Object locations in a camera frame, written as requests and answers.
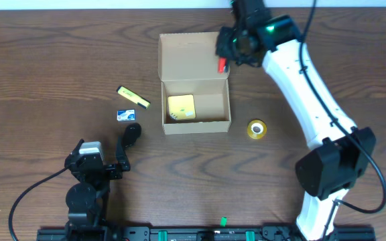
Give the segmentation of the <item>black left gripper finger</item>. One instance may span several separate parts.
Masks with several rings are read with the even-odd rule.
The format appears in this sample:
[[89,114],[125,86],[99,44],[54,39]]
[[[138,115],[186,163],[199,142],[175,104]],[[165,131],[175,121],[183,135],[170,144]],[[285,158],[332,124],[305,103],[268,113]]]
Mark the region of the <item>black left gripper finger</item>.
[[130,165],[129,159],[125,153],[125,146],[123,145],[122,136],[118,137],[117,145],[116,145],[116,151],[115,151],[115,157],[116,157],[117,163],[120,165],[122,171],[130,171],[131,170],[131,165]]
[[75,157],[77,155],[79,155],[79,152],[80,152],[80,148],[82,146],[82,144],[84,143],[84,140],[83,139],[80,139],[79,142],[77,143],[77,145],[75,146],[75,148],[72,150],[72,152],[70,153],[71,156]]

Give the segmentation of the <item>red black stapler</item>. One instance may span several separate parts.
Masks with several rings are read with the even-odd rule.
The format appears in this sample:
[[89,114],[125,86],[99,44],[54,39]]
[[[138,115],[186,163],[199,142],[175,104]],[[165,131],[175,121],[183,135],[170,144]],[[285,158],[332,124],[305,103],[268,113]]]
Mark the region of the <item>red black stapler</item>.
[[222,73],[228,73],[229,72],[229,61],[226,58],[220,57],[218,59],[218,72],[220,74]]

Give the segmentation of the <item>white blue staples box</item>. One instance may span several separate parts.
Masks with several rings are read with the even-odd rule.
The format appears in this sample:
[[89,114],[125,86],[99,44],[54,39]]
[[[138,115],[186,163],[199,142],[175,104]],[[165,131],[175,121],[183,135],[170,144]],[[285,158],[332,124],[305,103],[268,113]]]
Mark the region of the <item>white blue staples box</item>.
[[119,122],[134,121],[135,119],[136,119],[136,114],[134,109],[117,111],[117,120]]

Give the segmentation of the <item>brown cardboard box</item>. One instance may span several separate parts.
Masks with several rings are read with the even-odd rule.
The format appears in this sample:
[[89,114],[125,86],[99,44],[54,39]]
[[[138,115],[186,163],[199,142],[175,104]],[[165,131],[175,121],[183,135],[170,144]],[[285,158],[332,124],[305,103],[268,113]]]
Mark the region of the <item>brown cardboard box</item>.
[[[231,125],[229,73],[219,72],[217,32],[162,33],[158,41],[158,75],[162,84],[162,128],[167,135],[225,133]],[[191,95],[192,110],[181,120],[169,98]]]

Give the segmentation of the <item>yellow sticky notes pad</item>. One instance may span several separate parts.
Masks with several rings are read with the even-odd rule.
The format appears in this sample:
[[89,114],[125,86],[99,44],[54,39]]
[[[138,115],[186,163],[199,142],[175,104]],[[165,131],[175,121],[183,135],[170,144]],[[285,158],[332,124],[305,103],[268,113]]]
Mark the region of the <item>yellow sticky notes pad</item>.
[[185,121],[196,118],[194,97],[192,94],[168,97],[168,111],[175,121]]

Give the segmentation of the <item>yellow tape roll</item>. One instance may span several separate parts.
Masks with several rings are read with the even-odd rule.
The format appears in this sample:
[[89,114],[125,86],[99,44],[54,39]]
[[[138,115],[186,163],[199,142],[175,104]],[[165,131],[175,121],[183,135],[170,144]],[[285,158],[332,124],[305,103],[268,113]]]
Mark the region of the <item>yellow tape roll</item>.
[[252,120],[247,127],[247,134],[252,139],[262,139],[267,133],[266,124],[259,119]]

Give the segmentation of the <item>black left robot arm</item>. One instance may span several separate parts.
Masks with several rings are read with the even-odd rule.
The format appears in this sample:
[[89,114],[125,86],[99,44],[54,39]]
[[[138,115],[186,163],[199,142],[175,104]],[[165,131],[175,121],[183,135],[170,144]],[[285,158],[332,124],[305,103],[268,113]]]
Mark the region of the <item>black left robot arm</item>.
[[100,225],[107,212],[110,182],[121,179],[131,166],[125,153],[123,137],[116,145],[114,164],[105,165],[101,142],[79,140],[65,159],[64,166],[78,180],[66,194],[69,222],[75,226]]

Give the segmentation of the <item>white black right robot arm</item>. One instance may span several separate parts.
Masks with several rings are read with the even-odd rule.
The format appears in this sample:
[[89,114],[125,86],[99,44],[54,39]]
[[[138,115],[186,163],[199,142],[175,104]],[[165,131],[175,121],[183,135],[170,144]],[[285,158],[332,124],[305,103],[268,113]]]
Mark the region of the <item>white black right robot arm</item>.
[[305,43],[306,32],[287,15],[239,15],[222,27],[216,54],[237,65],[263,68],[277,84],[304,133],[309,153],[296,163],[304,200],[292,228],[264,227],[268,240],[374,240],[369,226],[335,226],[344,197],[366,171],[376,138],[360,129],[336,103],[315,69]]

